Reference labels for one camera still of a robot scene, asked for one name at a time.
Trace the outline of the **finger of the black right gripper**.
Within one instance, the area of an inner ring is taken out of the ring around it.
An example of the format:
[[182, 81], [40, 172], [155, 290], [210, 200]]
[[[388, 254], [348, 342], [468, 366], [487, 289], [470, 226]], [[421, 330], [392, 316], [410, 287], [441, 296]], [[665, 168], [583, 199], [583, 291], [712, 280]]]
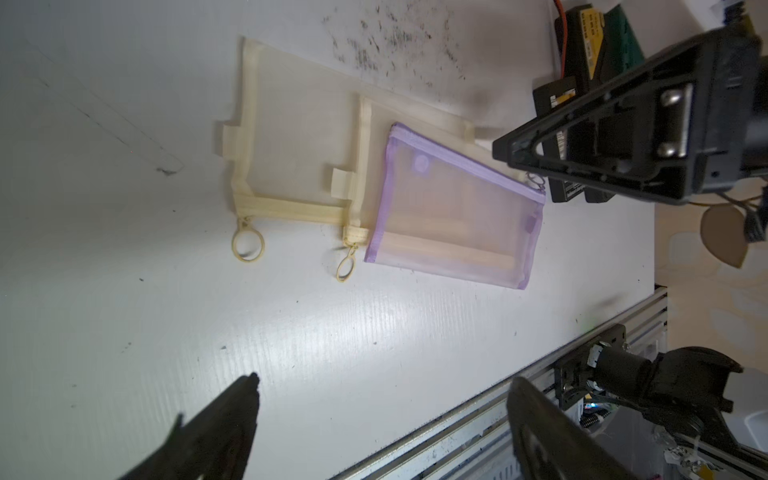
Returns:
[[[566, 132], [569, 153], [542, 152]], [[762, 41], [744, 26], [693, 36], [496, 139], [510, 167], [669, 205], [762, 174]]]

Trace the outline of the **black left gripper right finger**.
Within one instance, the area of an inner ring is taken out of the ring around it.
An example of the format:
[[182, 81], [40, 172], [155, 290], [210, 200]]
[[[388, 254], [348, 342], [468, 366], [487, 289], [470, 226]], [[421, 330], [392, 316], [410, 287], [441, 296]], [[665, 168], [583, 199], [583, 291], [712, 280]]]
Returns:
[[507, 397], [514, 455], [525, 479], [633, 479], [550, 399], [524, 377]]

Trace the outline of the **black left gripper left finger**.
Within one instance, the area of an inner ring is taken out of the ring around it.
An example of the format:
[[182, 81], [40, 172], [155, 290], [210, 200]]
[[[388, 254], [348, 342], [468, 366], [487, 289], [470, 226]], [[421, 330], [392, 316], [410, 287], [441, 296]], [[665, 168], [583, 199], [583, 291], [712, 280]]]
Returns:
[[125, 479], [242, 479], [253, 446], [260, 379], [251, 373], [185, 421], [176, 420], [164, 443]]

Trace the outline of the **purple pouch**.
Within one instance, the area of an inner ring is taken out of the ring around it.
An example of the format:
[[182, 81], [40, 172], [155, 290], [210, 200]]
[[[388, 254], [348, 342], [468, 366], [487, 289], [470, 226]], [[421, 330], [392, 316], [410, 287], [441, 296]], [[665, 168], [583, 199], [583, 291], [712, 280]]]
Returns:
[[545, 201], [543, 191], [396, 123], [364, 260], [523, 290]]

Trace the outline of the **cream yellow pouch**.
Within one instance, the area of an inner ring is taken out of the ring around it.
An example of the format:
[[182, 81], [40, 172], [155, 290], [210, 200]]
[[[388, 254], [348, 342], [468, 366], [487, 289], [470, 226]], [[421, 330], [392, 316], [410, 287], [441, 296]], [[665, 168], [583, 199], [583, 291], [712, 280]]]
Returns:
[[494, 161], [469, 124], [420, 117], [361, 97], [349, 168], [330, 194], [343, 204], [343, 240], [367, 263], [523, 290], [544, 193]]

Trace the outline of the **yellow trimmed mesh pouch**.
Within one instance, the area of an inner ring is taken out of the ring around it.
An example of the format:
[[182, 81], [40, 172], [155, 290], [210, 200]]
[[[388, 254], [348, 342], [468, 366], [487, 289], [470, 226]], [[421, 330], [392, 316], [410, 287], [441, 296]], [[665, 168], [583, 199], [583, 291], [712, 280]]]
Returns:
[[223, 125], [221, 146], [233, 164], [232, 251], [244, 263], [265, 252], [261, 218], [334, 225], [345, 247], [366, 244], [368, 173], [393, 124], [459, 151], [475, 141], [468, 120], [254, 39], [242, 42], [240, 86], [240, 118]]

